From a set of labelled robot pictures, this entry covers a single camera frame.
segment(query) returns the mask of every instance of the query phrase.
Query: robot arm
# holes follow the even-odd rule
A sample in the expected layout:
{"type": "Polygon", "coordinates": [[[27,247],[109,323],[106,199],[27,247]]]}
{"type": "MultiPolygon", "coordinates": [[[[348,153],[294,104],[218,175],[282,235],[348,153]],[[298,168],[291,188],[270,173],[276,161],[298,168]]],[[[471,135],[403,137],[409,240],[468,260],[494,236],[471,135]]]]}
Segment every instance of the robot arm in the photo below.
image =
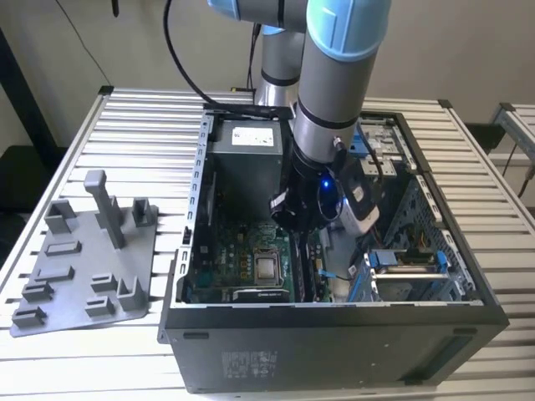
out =
{"type": "Polygon", "coordinates": [[[348,232],[366,233],[379,211],[359,163],[346,158],[346,148],[386,34],[391,0],[208,2],[236,19],[297,30],[306,6],[292,168],[286,190],[271,201],[273,219],[289,231],[308,233],[337,217],[338,210],[348,232]]]}

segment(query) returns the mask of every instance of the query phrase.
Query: wire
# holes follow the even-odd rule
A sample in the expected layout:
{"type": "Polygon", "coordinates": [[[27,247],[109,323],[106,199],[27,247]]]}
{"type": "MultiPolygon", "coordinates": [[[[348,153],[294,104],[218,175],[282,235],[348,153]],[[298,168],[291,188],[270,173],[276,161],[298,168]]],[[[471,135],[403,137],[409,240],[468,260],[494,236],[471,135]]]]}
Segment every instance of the wire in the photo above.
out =
{"type": "Polygon", "coordinates": [[[325,271],[323,269],[318,270],[318,274],[320,276],[327,277],[327,278],[338,278],[340,280],[344,280],[345,282],[350,282],[351,281],[350,277],[342,277],[342,276],[339,276],[338,274],[327,272],[327,271],[325,271]]]}
{"type": "Polygon", "coordinates": [[[505,164],[505,167],[503,168],[502,176],[505,177],[505,173],[507,171],[507,167],[509,167],[509,163],[511,163],[512,155],[515,153],[515,150],[517,149],[517,144],[515,144],[512,147],[511,154],[509,155],[509,159],[507,159],[507,163],[505,164]]]}
{"type": "Polygon", "coordinates": [[[251,47],[249,48],[249,68],[247,70],[247,89],[254,90],[252,85],[252,61],[254,60],[254,51],[257,47],[258,36],[260,35],[260,29],[262,24],[254,23],[251,31],[251,47]]]}
{"type": "Polygon", "coordinates": [[[61,5],[61,3],[59,2],[59,0],[54,0],[54,1],[56,2],[56,4],[58,4],[58,7],[61,8],[61,11],[63,12],[64,16],[65,16],[65,17],[67,18],[67,20],[69,21],[70,26],[73,27],[74,33],[76,33],[76,36],[78,36],[78,39],[79,39],[80,43],[82,43],[82,47],[84,48],[85,52],[91,57],[91,59],[93,60],[94,64],[97,66],[97,68],[100,70],[100,72],[101,72],[102,75],[104,76],[104,79],[106,80],[106,82],[108,83],[108,85],[111,86],[111,82],[110,82],[110,80],[108,79],[106,73],[104,72],[104,70],[102,69],[102,67],[100,67],[99,62],[93,57],[93,54],[91,54],[91,52],[89,51],[89,49],[85,46],[84,40],[83,40],[82,37],[80,36],[80,34],[79,34],[79,32],[78,32],[78,29],[76,29],[76,27],[74,26],[73,21],[70,19],[69,15],[68,15],[67,12],[65,11],[64,6],[61,5]]]}
{"type": "Polygon", "coordinates": [[[219,103],[216,100],[212,99],[210,96],[205,94],[195,83],[191,80],[190,76],[187,74],[186,70],[182,66],[178,56],[176,55],[175,48],[171,41],[171,36],[169,34],[169,11],[171,10],[172,0],[166,1],[166,6],[164,8],[164,36],[166,38],[167,49],[175,62],[176,67],[180,71],[182,78],[190,85],[195,93],[197,93],[206,103],[208,103],[213,109],[219,109],[220,111],[225,111],[231,114],[236,114],[237,116],[243,117],[259,117],[261,119],[290,119],[292,118],[292,112],[288,107],[278,107],[270,106],[268,108],[263,107],[259,108],[253,104],[223,104],[219,103]]]}
{"type": "Polygon", "coordinates": [[[529,179],[526,178],[524,180],[524,183],[522,184],[522,188],[520,188],[520,192],[518,192],[518,197],[519,198],[522,198],[522,195],[524,195],[524,192],[526,191],[526,188],[527,188],[527,183],[529,182],[529,179]]]}
{"type": "Polygon", "coordinates": [[[336,275],[336,278],[339,278],[340,280],[344,280],[345,282],[350,282],[351,279],[348,278],[348,277],[342,277],[342,276],[339,276],[338,274],[336,275]]]}
{"type": "Polygon", "coordinates": [[[216,100],[212,99],[210,96],[205,94],[195,83],[191,80],[190,76],[187,74],[187,72],[184,70],[184,67],[182,67],[182,64],[180,60],[178,59],[178,56],[176,55],[175,48],[173,47],[173,43],[171,41],[171,36],[169,35],[169,10],[171,9],[171,4],[173,3],[173,0],[167,0],[166,7],[164,8],[164,35],[166,37],[166,43],[167,48],[169,49],[169,53],[171,53],[171,57],[173,58],[173,61],[175,62],[176,67],[181,72],[182,77],[187,82],[188,85],[199,95],[201,98],[209,103],[209,104],[218,104],[216,100]]]}
{"type": "Polygon", "coordinates": [[[379,235],[379,232],[377,231],[377,226],[374,226],[371,229],[372,235],[374,236],[375,242],[377,242],[377,245],[379,245],[381,248],[385,247],[381,240],[381,236],[379,235]]]}
{"type": "Polygon", "coordinates": [[[377,159],[377,154],[375,153],[375,150],[373,150],[371,146],[369,145],[369,142],[366,139],[366,136],[364,135],[361,129],[359,129],[359,135],[360,135],[360,138],[362,139],[362,143],[366,147],[366,150],[368,150],[368,153],[371,156],[371,159],[374,161],[375,167],[377,167],[377,172],[379,173],[379,184],[382,184],[383,168],[381,167],[381,163],[379,162],[379,159],[377,159]]]}

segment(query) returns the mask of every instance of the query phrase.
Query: metal frame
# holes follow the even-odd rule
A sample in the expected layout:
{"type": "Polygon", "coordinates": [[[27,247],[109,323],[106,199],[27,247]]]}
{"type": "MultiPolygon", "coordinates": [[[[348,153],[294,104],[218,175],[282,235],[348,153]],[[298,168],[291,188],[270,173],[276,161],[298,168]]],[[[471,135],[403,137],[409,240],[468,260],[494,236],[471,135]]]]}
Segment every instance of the metal frame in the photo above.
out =
{"type": "Polygon", "coordinates": [[[511,135],[527,157],[535,163],[535,106],[502,103],[498,107],[493,124],[499,124],[511,135]]]}
{"type": "MultiPolygon", "coordinates": [[[[212,96],[220,101],[248,103],[251,100],[249,94],[212,96]]],[[[511,326],[437,388],[365,388],[278,393],[277,397],[369,399],[379,396],[371,394],[381,394],[392,399],[466,401],[486,394],[485,398],[490,400],[531,400],[535,392],[532,218],[524,214],[516,196],[500,180],[492,163],[451,110],[443,109],[434,100],[372,98],[366,99],[364,108],[405,116],[511,326]],[[456,150],[443,148],[444,143],[456,150]],[[451,152],[467,155],[459,161],[451,152]]],[[[35,262],[31,252],[40,247],[43,236],[40,231],[45,227],[42,216],[49,201],[62,196],[71,200],[76,211],[94,209],[92,201],[80,197],[78,187],[80,177],[89,167],[109,171],[109,183],[120,202],[133,194],[147,194],[150,203],[158,205],[165,214],[158,219],[150,313],[134,324],[117,323],[98,330],[56,332],[34,338],[12,339],[7,330],[0,330],[1,394],[25,394],[37,400],[71,399],[75,396],[72,392],[84,392],[84,399],[95,400],[119,396],[187,397],[171,349],[154,340],[166,274],[181,239],[187,210],[187,191],[179,185],[188,181],[188,165],[181,160],[192,160],[186,148],[196,140],[191,133],[198,132],[200,121],[201,100],[190,92],[116,89],[112,95],[97,98],[0,271],[0,327],[11,325],[17,296],[27,281],[24,275],[32,271],[35,262]],[[153,184],[142,184],[148,181],[153,184]]],[[[247,398],[272,399],[273,394],[248,394],[247,398]]]]}

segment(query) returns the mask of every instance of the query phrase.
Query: white wall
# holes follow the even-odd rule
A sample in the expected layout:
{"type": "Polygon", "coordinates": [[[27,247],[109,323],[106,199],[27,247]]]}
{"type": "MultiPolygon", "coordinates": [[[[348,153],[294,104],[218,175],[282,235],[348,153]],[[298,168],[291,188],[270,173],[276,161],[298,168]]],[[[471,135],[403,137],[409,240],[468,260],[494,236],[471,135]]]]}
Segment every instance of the white wall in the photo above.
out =
{"type": "MultiPolygon", "coordinates": [[[[117,19],[110,0],[62,4],[114,85],[186,87],[165,46],[164,0],[121,0],[117,19]]],[[[204,89],[244,85],[251,24],[214,13],[206,0],[175,0],[171,11],[194,80],[204,89]]],[[[448,98],[470,121],[488,121],[499,101],[535,103],[533,15],[533,0],[394,0],[369,95],[448,98]]],[[[103,78],[54,0],[0,0],[0,25],[66,145],[103,78]]]]}

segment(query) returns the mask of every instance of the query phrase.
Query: black cable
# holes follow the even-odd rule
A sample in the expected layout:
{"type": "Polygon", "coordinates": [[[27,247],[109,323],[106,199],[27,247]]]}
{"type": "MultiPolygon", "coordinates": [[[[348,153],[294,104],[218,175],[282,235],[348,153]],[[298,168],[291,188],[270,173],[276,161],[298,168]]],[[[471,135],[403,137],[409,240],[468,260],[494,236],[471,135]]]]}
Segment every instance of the black cable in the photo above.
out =
{"type": "Polygon", "coordinates": [[[85,43],[84,43],[84,40],[82,39],[82,37],[80,36],[79,32],[78,32],[78,29],[76,29],[76,27],[74,26],[74,23],[73,21],[70,19],[69,15],[67,14],[67,12],[65,11],[65,8],[64,6],[61,5],[61,3],[59,2],[59,0],[55,0],[56,4],[58,4],[58,7],[61,8],[61,11],[63,12],[64,16],[67,18],[67,20],[69,21],[70,23],[70,26],[73,27],[73,30],[74,30],[74,33],[76,33],[76,36],[78,36],[78,39],[80,41],[80,43],[82,43],[82,47],[84,48],[85,52],[91,57],[91,59],[93,60],[94,64],[97,66],[97,68],[100,70],[100,72],[102,73],[102,75],[104,76],[104,79],[106,80],[106,82],[108,83],[108,85],[111,86],[111,82],[110,80],[108,79],[108,77],[106,76],[104,70],[102,69],[102,67],[100,67],[100,64],[99,62],[97,62],[97,60],[93,57],[93,54],[91,54],[91,52],[89,51],[89,49],[85,46],[85,43]]]}
{"type": "Polygon", "coordinates": [[[377,172],[379,173],[379,184],[382,184],[383,168],[381,167],[381,163],[379,162],[379,159],[377,159],[377,154],[375,153],[375,150],[373,150],[371,146],[369,145],[369,142],[366,139],[364,132],[362,132],[361,129],[358,129],[358,131],[359,131],[360,138],[362,139],[362,143],[366,147],[366,150],[368,150],[368,153],[371,156],[371,159],[374,161],[375,167],[377,167],[377,172]]]}
{"type": "Polygon", "coordinates": [[[252,31],[251,31],[251,44],[249,45],[249,65],[247,69],[247,79],[246,79],[246,85],[245,87],[247,89],[252,88],[252,78],[251,78],[251,58],[252,58],[252,44],[254,43],[254,27],[256,24],[252,25],[252,31]]]}
{"type": "Polygon", "coordinates": [[[524,180],[524,183],[522,184],[522,188],[520,188],[520,192],[518,192],[518,197],[519,198],[522,198],[522,195],[524,195],[524,192],[526,191],[526,188],[527,188],[527,183],[529,182],[529,179],[526,178],[524,180]]]}
{"type": "Polygon", "coordinates": [[[188,85],[199,95],[201,98],[210,104],[218,104],[216,100],[212,99],[210,96],[205,94],[197,85],[195,85],[195,82],[193,82],[190,78],[190,76],[187,74],[187,72],[184,70],[184,67],[182,67],[182,64],[180,60],[178,59],[178,56],[176,55],[175,48],[173,47],[173,43],[171,41],[171,36],[169,35],[169,10],[171,9],[171,4],[173,3],[173,0],[167,0],[166,7],[164,8],[164,35],[166,37],[166,43],[167,48],[169,49],[169,53],[171,53],[171,57],[173,58],[173,61],[175,62],[176,67],[181,72],[182,77],[187,82],[188,85]]]}
{"type": "Polygon", "coordinates": [[[342,276],[339,276],[338,274],[336,275],[336,278],[339,278],[340,280],[344,280],[345,282],[350,282],[351,281],[350,278],[342,277],[342,276]]]}
{"type": "Polygon", "coordinates": [[[511,162],[511,159],[512,159],[512,155],[515,153],[515,150],[517,149],[517,144],[515,144],[513,147],[512,147],[512,150],[511,150],[511,154],[509,155],[509,159],[507,159],[507,163],[505,164],[505,167],[503,168],[503,172],[502,172],[502,176],[505,177],[505,173],[507,171],[507,167],[509,167],[509,163],[511,162]]]}
{"type": "Polygon", "coordinates": [[[255,49],[257,48],[258,36],[260,36],[260,30],[262,24],[254,23],[251,31],[251,47],[249,48],[249,65],[247,69],[247,89],[254,90],[252,85],[252,61],[254,60],[255,49]]]}
{"type": "Polygon", "coordinates": [[[166,6],[164,8],[163,25],[167,48],[169,50],[169,53],[171,54],[171,57],[173,58],[173,61],[175,62],[176,67],[180,71],[182,78],[184,78],[184,80],[187,82],[188,85],[190,85],[190,88],[192,88],[195,93],[197,93],[205,102],[208,103],[208,105],[204,105],[204,109],[225,111],[228,113],[234,113],[237,116],[239,115],[241,117],[249,116],[259,117],[262,119],[291,119],[293,117],[292,110],[288,107],[260,107],[254,104],[219,103],[207,94],[205,94],[197,85],[195,85],[195,83],[191,80],[190,76],[184,70],[184,67],[182,67],[181,62],[178,59],[178,56],[176,55],[175,48],[173,47],[173,43],[171,41],[171,36],[169,34],[169,11],[171,9],[172,3],[172,0],[167,0],[166,6]]]}

